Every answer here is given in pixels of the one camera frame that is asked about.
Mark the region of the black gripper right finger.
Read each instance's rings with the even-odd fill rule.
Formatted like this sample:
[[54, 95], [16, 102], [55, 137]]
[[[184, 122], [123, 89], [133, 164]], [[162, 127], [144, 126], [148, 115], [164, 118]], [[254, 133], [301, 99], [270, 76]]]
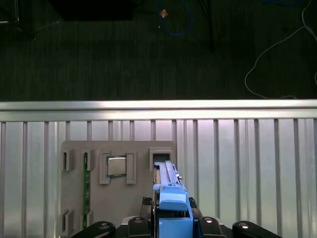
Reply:
[[226, 227], [219, 219], [203, 216], [194, 198], [189, 198], [194, 216], [195, 238], [279, 238], [280, 236], [267, 229], [249, 222], [235, 222], [231, 228]]

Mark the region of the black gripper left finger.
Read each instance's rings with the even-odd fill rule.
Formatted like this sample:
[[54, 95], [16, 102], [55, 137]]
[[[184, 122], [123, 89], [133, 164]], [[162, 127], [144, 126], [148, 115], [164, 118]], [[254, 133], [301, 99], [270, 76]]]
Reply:
[[108, 221], [95, 222], [75, 234], [74, 238], [151, 238], [152, 199], [143, 197], [139, 216], [126, 217], [121, 225]]

